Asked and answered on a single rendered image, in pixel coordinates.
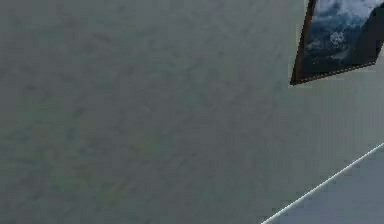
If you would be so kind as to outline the dark framed mountain picture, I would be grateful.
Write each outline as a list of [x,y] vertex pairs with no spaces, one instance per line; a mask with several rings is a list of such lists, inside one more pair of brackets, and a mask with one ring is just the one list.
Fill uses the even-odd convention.
[[308,0],[290,83],[374,65],[384,47],[384,0]]

